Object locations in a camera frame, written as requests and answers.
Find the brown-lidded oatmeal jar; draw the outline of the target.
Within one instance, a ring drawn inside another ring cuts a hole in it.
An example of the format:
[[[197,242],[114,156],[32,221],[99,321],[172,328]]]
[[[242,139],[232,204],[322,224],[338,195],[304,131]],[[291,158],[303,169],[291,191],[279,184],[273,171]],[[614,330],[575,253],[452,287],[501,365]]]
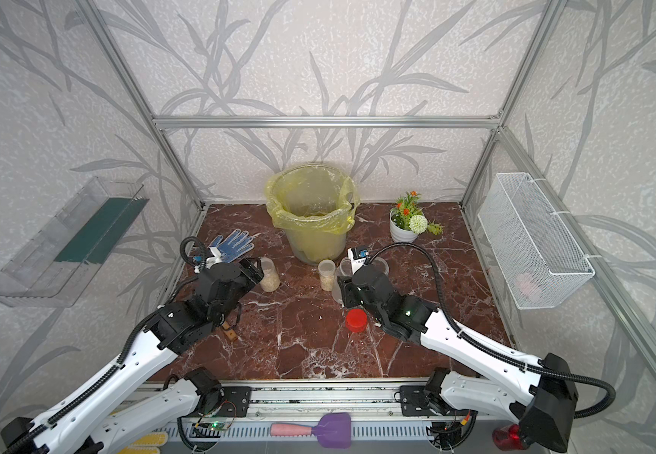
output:
[[[383,272],[383,274],[385,275],[390,274],[390,266],[388,265],[388,262],[384,258],[374,257],[372,261],[372,265],[380,272]]]

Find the red jar lid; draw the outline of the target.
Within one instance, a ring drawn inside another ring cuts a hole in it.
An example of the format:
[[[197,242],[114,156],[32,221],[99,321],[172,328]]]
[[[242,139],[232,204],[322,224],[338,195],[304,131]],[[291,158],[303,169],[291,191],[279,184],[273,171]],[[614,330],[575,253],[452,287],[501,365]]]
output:
[[[368,315],[361,308],[352,308],[346,314],[346,327],[353,333],[361,333],[367,329]]]

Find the small oatmeal jar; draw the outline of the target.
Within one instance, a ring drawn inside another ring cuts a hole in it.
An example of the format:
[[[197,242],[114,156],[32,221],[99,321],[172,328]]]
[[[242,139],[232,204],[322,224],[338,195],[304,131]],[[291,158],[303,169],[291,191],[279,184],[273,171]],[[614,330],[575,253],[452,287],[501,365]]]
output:
[[[318,264],[320,287],[323,291],[331,292],[336,283],[336,264],[330,259],[324,259]]]

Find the glass jar with oatmeal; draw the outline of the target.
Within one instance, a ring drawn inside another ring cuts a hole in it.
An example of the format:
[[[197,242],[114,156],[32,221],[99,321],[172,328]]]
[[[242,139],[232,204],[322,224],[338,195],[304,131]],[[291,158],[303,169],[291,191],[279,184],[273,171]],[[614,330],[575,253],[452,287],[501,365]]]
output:
[[[261,257],[260,262],[264,274],[260,282],[261,288],[265,292],[277,291],[278,287],[280,287],[281,279],[274,262],[268,257]]]

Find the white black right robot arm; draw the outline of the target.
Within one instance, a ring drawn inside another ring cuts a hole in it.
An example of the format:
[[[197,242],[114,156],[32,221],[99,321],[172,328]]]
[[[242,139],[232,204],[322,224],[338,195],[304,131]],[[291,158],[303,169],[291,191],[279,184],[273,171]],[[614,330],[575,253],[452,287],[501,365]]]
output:
[[[457,322],[449,313],[439,268],[428,251],[420,253],[433,272],[438,300],[403,294],[373,264],[367,248],[351,248],[352,274],[337,280],[345,308],[361,308],[386,334],[413,342],[461,362],[476,372],[437,372],[424,394],[436,414],[469,410],[504,416],[509,424],[493,433],[500,450],[519,451],[533,445],[556,453],[568,450],[573,424],[600,414],[616,400],[610,383],[570,371],[561,357],[540,359],[514,350]]]

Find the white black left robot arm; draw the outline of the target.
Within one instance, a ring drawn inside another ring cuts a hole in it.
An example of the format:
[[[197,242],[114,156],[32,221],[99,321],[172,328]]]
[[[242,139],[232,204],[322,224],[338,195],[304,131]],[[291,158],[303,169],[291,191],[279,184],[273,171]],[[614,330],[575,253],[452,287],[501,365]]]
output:
[[[240,299],[264,278],[257,258],[216,263],[195,276],[193,295],[158,308],[127,337],[119,355],[51,409],[17,417],[1,436],[9,453],[117,453],[154,429],[224,402],[218,380],[203,368],[120,410],[148,378],[213,334]]]

